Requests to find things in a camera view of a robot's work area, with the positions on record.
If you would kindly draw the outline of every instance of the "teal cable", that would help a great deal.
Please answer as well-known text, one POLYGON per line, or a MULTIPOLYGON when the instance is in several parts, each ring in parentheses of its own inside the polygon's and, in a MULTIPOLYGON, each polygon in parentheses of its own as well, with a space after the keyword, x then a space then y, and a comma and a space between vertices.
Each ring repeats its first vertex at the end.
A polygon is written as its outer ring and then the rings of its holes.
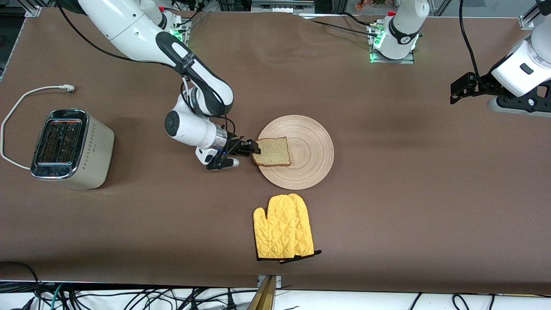
POLYGON ((56 291, 53 293, 52 305, 50 305, 50 310, 54 310, 56 308, 56 306, 55 306, 56 297, 57 297, 57 294, 59 294, 62 285, 63 285, 63 283, 59 284, 59 286, 56 288, 56 291))

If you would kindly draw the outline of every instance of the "slice of bread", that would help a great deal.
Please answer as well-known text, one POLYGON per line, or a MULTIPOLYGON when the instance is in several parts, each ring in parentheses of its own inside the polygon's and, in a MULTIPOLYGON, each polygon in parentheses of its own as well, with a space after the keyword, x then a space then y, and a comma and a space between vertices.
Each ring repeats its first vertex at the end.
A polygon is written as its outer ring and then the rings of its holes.
POLYGON ((252 160, 260 167, 288 167, 291 165, 287 137, 264 138, 256 141, 260 154, 252 155, 252 160))

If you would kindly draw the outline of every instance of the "yellow oven mitt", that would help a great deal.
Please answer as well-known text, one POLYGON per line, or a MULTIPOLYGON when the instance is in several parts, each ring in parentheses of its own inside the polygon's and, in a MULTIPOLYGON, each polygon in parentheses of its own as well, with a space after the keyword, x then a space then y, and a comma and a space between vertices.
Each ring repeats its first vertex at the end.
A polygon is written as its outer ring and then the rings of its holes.
POLYGON ((320 254, 314 251, 308 210, 297 194, 270 198, 268 216, 263 208, 253 214, 259 260, 287 263, 320 254))

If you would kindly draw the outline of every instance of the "brown table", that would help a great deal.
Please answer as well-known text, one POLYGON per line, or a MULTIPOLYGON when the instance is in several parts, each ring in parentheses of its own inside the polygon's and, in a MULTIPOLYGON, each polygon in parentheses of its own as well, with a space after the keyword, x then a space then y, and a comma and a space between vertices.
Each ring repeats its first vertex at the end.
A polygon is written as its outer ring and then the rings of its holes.
MULTIPOLYGON (((85 16, 70 17, 115 51, 85 16)), ((516 19, 468 19, 466 29, 484 73, 525 34, 516 19)), ((195 148, 164 132, 179 76, 101 54, 44 9, 0 83, 0 114, 29 89, 79 89, 29 96, 8 123, 7 154, 30 163, 47 113, 72 107, 112 128, 115 150, 93 191, 0 161, 0 259, 45 280, 250 287, 281 274, 304 289, 548 293, 551 123, 492 113, 488 97, 451 106, 450 83, 471 70, 458 21, 429 18, 423 33, 416 64, 387 65, 369 62, 361 35, 286 13, 209 13, 193 28, 190 47, 235 92, 238 134, 300 114, 332 136, 329 175, 298 192, 323 253, 279 265, 256 261, 252 212, 289 191, 247 160, 206 171, 195 148)))

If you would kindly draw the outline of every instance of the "round woven placemat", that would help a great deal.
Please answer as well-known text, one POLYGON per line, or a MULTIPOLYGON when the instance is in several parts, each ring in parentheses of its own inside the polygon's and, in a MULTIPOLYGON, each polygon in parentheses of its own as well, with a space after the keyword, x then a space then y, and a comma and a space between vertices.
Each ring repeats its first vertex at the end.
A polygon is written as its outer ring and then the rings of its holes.
POLYGON ((318 184, 333 165, 334 148, 329 133, 317 121, 302 115, 287 115, 270 122, 258 139, 287 137, 291 166, 259 167, 273 184, 290 190, 318 184))

